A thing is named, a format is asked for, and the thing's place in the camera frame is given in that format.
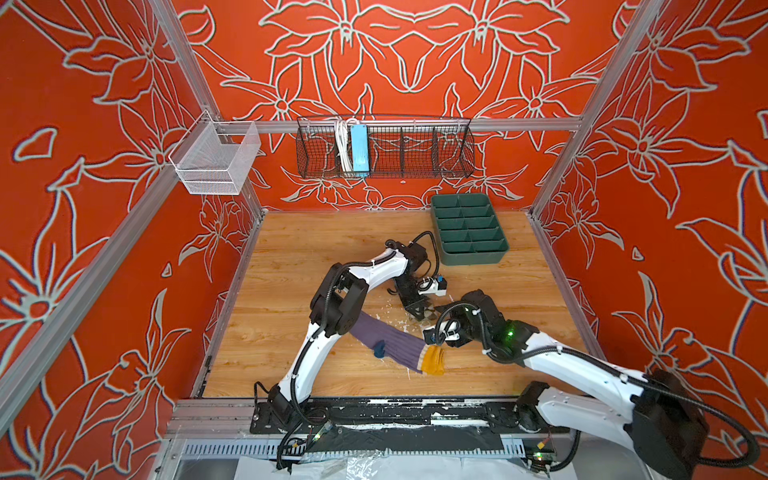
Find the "plastic sheet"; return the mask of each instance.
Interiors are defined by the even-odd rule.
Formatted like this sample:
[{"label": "plastic sheet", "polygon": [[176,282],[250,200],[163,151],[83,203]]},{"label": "plastic sheet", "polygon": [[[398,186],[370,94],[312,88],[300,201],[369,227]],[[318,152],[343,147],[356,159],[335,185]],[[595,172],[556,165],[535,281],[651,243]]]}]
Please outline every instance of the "plastic sheet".
[{"label": "plastic sheet", "polygon": [[[371,455],[294,465],[293,473],[277,471],[274,462],[242,457],[234,480],[535,480],[535,475],[505,460],[437,455]],[[551,474],[552,480],[577,480],[572,466]]]}]

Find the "wire basket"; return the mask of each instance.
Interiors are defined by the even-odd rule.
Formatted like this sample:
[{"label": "wire basket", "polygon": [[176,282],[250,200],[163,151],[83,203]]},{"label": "wire basket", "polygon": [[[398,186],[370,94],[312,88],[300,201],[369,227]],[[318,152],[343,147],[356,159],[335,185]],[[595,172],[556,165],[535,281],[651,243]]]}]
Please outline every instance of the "wire basket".
[{"label": "wire basket", "polygon": [[220,123],[204,111],[169,155],[191,194],[238,195],[259,153],[261,138],[255,123],[241,139],[219,134]]},{"label": "wire basket", "polygon": [[[376,115],[358,119],[368,128],[367,171],[344,171],[335,124],[352,118],[300,117],[296,165],[304,178],[460,178],[475,171],[475,138],[468,118]],[[352,141],[347,141],[352,158]]]}]

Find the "blue power strip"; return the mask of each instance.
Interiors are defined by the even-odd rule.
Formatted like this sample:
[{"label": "blue power strip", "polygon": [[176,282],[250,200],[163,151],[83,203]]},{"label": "blue power strip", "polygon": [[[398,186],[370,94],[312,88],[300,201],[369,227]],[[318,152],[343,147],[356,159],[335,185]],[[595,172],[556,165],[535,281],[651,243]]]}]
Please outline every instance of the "blue power strip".
[{"label": "blue power strip", "polygon": [[368,126],[350,125],[349,135],[352,137],[352,169],[361,173],[360,177],[366,177],[371,170],[368,163]]}]

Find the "white cable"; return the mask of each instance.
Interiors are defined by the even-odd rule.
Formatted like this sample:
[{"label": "white cable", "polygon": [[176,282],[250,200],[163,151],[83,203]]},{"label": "white cable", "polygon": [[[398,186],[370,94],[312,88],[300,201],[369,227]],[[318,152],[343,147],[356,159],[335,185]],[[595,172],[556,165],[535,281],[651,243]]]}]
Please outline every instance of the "white cable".
[{"label": "white cable", "polygon": [[339,118],[334,124],[336,130],[336,146],[339,148],[339,159],[341,160],[341,169],[345,172],[353,171],[352,161],[349,159],[347,153],[347,145],[349,142],[349,125],[358,124],[356,118],[350,118],[346,121]]}]

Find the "white mesh basket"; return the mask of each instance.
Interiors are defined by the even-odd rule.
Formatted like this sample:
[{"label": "white mesh basket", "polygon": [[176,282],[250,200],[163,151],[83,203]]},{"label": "white mesh basket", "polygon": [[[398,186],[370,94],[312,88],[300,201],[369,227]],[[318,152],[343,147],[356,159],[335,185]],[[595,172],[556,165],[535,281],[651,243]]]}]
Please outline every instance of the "white mesh basket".
[{"label": "white mesh basket", "polygon": [[261,147],[253,122],[239,144],[223,143],[228,137],[217,133],[217,123],[204,112],[169,156],[191,194],[239,194]]}]

